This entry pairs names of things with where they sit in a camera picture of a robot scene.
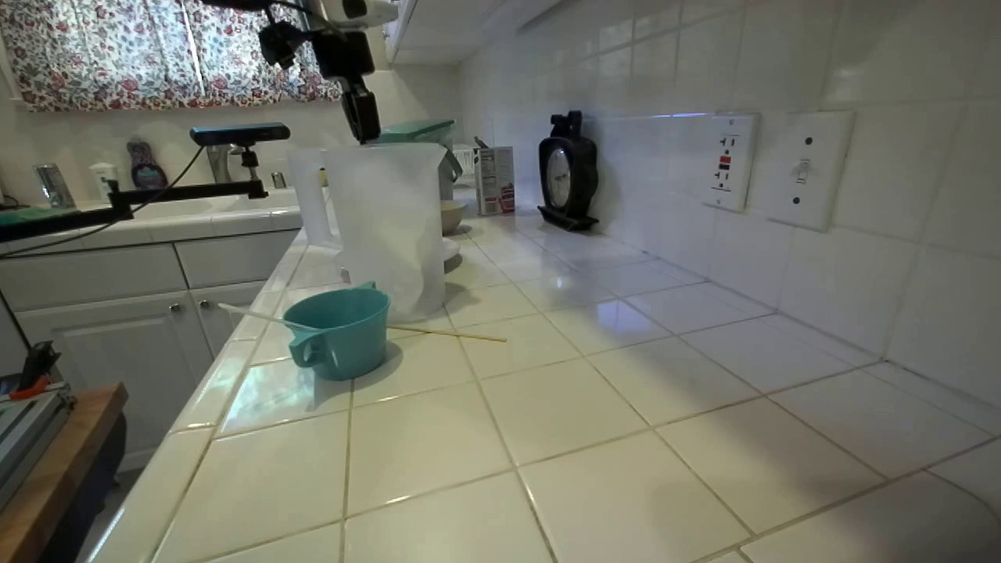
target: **cabinet drawer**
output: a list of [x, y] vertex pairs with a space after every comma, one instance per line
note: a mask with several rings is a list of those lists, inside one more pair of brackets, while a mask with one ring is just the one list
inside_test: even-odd
[[170, 245], [0, 262], [0, 291], [11, 311], [183, 291]]
[[190, 289], [266, 281], [298, 231], [177, 245]]

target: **light switch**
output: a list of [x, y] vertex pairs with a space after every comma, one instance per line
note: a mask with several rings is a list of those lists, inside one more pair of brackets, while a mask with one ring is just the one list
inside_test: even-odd
[[801, 116], [783, 148], [775, 222], [824, 231], [839, 201], [852, 114]]
[[700, 201], [720, 211], [743, 211], [751, 186], [755, 116], [721, 114], [705, 125], [705, 186]]

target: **cabinet door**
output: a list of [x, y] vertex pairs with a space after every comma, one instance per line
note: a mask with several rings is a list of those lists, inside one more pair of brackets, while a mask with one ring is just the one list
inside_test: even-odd
[[190, 291], [190, 301], [198, 302], [199, 325], [210, 338], [210, 362], [225, 347], [227, 335], [241, 325], [245, 317], [220, 311], [220, 302], [232, 308], [250, 308], [262, 284], [225, 284], [210, 291]]
[[140, 467], [199, 378], [207, 338], [187, 294], [107, 301], [23, 313], [30, 340], [49, 338], [74, 390], [129, 389], [129, 458]]

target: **cord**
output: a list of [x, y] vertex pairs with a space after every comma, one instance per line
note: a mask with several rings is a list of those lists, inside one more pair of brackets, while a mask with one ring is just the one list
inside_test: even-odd
[[[180, 174], [175, 174], [175, 180], [170, 180], [165, 189], [160, 189], [150, 201], [136, 202], [131, 212], [140, 212], [148, 211], [152, 201], [160, 201], [165, 190], [177, 189], [177, 180], [190, 171], [190, 166], [199, 158], [203, 148], [193, 151], [193, 156], [187, 158], [187, 166], [180, 170]], [[42, 240], [42, 245], [35, 245], [35, 246], [17, 246], [17, 249], [10, 249], [10, 253], [0, 253], [0, 258], [11, 258], [11, 256], [30, 256], [42, 246], [62, 246], [62, 245], [71, 245], [71, 240], [83, 240], [83, 239], [93, 239], [113, 225], [120, 225], [121, 218], [113, 218], [113, 222], [104, 222], [91, 231], [82, 231], [82, 235], [71, 235], [71, 239], [60, 239], [60, 240]]]

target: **electrical outlet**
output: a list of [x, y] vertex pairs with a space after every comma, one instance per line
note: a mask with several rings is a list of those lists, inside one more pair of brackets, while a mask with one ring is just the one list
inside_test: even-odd
[[832, 225], [852, 114], [801, 116], [783, 151], [783, 201], [775, 222], [824, 231]]
[[721, 114], [707, 116], [707, 164], [700, 201], [720, 211], [743, 211], [751, 186], [751, 144], [755, 144], [755, 116]]

